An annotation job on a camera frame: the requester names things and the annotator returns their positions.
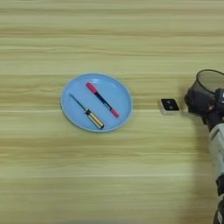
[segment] red marker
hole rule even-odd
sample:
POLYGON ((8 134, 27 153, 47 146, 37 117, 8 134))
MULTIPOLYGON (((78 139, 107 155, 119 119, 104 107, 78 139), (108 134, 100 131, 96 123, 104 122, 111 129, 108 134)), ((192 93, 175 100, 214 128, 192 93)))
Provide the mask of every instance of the red marker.
POLYGON ((106 106, 108 110, 117 118, 119 114, 102 98, 102 96, 98 93, 97 89, 90 82, 87 83, 87 88, 106 106))

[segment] screwdriver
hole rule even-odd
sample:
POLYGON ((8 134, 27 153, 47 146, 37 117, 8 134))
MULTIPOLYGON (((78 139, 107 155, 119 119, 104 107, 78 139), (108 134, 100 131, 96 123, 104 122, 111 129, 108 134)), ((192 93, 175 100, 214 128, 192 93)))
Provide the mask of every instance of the screwdriver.
POLYGON ((85 108, 72 94, 70 96, 84 109, 84 113, 87 117, 92 121, 92 123, 99 129, 103 129, 104 123, 95 115, 93 114, 89 108, 85 108))

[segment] wooden table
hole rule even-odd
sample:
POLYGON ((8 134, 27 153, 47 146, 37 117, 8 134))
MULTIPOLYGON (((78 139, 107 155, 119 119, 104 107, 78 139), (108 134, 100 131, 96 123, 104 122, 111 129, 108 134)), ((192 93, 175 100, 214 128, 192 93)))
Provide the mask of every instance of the wooden table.
POLYGON ((208 224, 207 127, 161 115, 200 69, 224 71, 223 1, 1 0, 0 223, 208 224), (97 135, 62 114, 79 74, 122 81, 134 113, 97 135))

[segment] small black object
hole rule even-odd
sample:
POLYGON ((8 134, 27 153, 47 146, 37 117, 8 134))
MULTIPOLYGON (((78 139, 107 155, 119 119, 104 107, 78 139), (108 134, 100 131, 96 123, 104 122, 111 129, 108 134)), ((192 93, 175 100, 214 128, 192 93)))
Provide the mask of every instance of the small black object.
POLYGON ((161 99, 164 110, 166 111, 179 111, 179 106, 174 99, 161 99))

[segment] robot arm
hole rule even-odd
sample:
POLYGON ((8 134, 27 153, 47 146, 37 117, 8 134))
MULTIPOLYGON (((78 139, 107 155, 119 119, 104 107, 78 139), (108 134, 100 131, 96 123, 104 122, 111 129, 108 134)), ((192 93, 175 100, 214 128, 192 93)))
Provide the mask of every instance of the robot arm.
POLYGON ((210 133, 209 151, 216 171, 219 205, 214 224, 224 224, 224 123, 216 125, 210 133))

